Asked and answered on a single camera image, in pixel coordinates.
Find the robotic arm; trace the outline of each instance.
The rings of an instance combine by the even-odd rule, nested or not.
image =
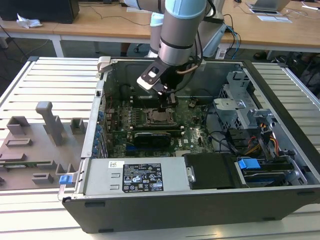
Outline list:
[[[224,25],[223,16],[217,14],[215,7],[219,7],[220,13],[224,0],[125,0],[125,3],[131,7],[155,12],[152,14],[150,24],[150,46],[153,55],[157,55],[157,58],[141,74],[137,83],[146,91],[155,90],[160,101],[159,109],[165,109],[171,105],[170,100],[174,98],[172,94],[180,90],[177,86],[184,76],[191,73],[189,78],[191,79],[203,60],[204,53],[199,31],[205,29],[202,31],[203,34],[208,34],[208,29],[199,27],[200,23],[209,14],[210,21],[205,24],[211,28],[213,25],[218,25],[218,28],[214,29],[215,32],[220,31],[220,27]],[[222,35],[219,34],[215,48],[218,47]],[[191,61],[193,48],[196,57]]]

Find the blue tab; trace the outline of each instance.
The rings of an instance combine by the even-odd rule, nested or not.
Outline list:
[[[260,169],[261,166],[256,158],[242,158],[238,161],[241,169]]]
[[[70,175],[63,175],[60,177],[60,180],[59,180],[59,184],[63,185],[69,185],[69,184],[72,184],[72,176]]]

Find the gray plastic block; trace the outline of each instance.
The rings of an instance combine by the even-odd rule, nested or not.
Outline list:
[[[54,116],[54,120],[56,123],[56,126],[61,130],[61,132],[64,130],[64,126],[62,125],[61,119],[59,116]],[[49,129],[47,128],[46,124],[43,124],[44,130],[47,134],[50,134]]]
[[[52,170],[57,168],[57,164],[53,160],[50,161],[50,163],[38,163],[36,166],[41,170]]]
[[[24,116],[12,116],[6,125],[12,135],[24,135],[25,132],[22,127],[30,126]]]
[[[9,169],[6,168],[6,166],[0,165],[0,172],[8,172],[8,171],[9,171]]]
[[[4,144],[8,147],[28,147],[32,145],[30,138],[7,139]]]
[[[68,170],[66,171],[68,174],[69,173],[75,173],[76,170],[74,169],[74,166],[72,166],[71,163],[69,163],[69,166],[68,166]]]
[[[86,133],[85,123],[82,118],[72,118],[70,122],[70,128],[73,135]]]
[[[64,168],[62,167],[62,165],[59,163],[56,167],[56,170],[55,170],[55,175],[57,176],[61,176],[61,175],[65,175],[66,174],[66,171],[64,170]]]
[[[54,117],[51,111],[52,107],[53,105],[50,101],[40,101],[37,104],[35,111],[38,114],[42,115],[47,131],[51,134],[55,145],[61,146],[63,141],[61,135],[61,126],[59,126],[59,124],[56,123],[56,118]]]
[[[47,173],[34,173],[32,175],[32,181],[35,184],[52,184],[54,182],[54,178],[51,176],[49,172]]]
[[[15,153],[15,154],[2,154],[0,156],[0,161],[4,162],[21,162],[25,161],[27,156],[24,153]]]

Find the desk leg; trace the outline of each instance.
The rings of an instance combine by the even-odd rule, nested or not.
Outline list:
[[[0,46],[3,48],[3,49],[7,49],[8,48],[8,44],[6,42],[6,38],[5,37],[0,37]]]
[[[94,51],[96,54],[99,54],[100,53],[100,50],[99,50],[99,42],[98,41],[94,41],[93,42],[94,44]]]
[[[54,36],[51,39],[52,43],[53,43],[53,47],[55,50],[55,54],[58,58],[64,58],[64,51],[62,50],[62,46],[61,46],[61,38],[59,35]]]
[[[215,59],[225,59],[229,44],[220,43],[216,51]]]
[[[272,54],[272,50],[270,50],[270,51],[268,52],[268,55],[266,56],[266,59],[267,59],[267,60],[271,60],[271,54]]]

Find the power supply label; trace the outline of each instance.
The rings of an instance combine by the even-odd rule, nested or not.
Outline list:
[[[158,192],[164,190],[160,163],[124,164],[122,191],[125,193]]]

